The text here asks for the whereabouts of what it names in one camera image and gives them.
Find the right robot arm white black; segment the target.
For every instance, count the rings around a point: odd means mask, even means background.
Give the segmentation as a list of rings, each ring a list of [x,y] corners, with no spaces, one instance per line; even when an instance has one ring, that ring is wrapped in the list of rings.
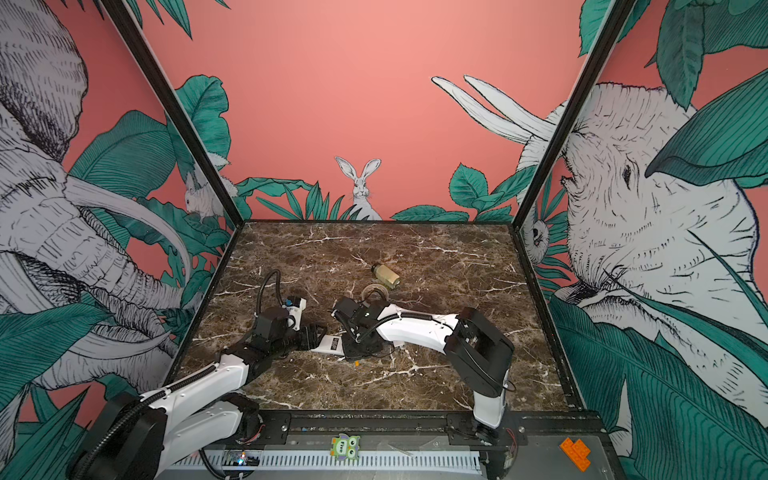
[[[431,314],[343,297],[332,316],[344,327],[341,343],[349,360],[370,357],[386,344],[413,344],[443,354],[473,392],[469,436],[485,445],[498,442],[514,346],[480,311],[465,307],[457,314]]]

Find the white red remote control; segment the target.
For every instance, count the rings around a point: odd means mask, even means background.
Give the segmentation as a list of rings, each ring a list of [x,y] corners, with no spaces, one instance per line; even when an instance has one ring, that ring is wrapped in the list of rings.
[[[319,345],[323,345],[327,351],[327,355],[345,358],[343,338],[338,335],[325,335]]]

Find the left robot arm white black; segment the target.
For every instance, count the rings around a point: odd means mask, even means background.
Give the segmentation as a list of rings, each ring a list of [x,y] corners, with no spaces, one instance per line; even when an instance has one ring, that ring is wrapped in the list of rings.
[[[259,404],[241,388],[273,361],[318,347],[327,329],[305,323],[306,301],[280,298],[257,308],[251,329],[208,366],[141,395],[114,397],[75,450],[69,479],[154,479],[222,439],[249,446],[265,428]]]

